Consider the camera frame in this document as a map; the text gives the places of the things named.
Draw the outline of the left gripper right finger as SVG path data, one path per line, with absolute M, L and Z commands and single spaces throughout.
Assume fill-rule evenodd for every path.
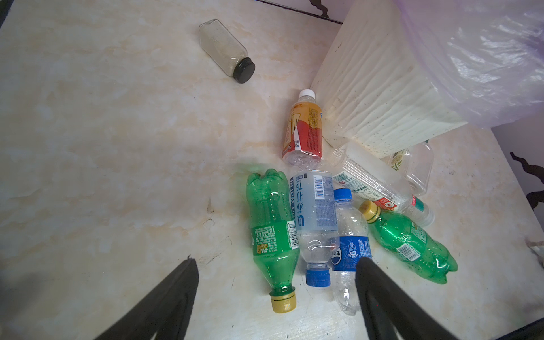
M 455 339 L 371 259 L 356 267 L 356 288 L 369 339 Z

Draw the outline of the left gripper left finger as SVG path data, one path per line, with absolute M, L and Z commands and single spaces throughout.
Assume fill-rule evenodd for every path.
M 195 259 L 188 258 L 98 339 L 183 339 L 199 283 Z

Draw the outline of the clear bottle pale blue label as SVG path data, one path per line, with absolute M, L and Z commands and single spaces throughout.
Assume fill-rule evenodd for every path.
M 313 169 L 296 173 L 290 179 L 290 204 L 306 263 L 306 284 L 328 287 L 330 260 L 339 236 L 331 174 Z

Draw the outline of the clear bottle green cap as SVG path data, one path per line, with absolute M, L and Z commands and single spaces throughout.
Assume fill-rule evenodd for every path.
M 428 140 L 400 150 L 385 158 L 385 163 L 399 171 L 416 196 L 426 194 L 434 162 L 434 152 Z

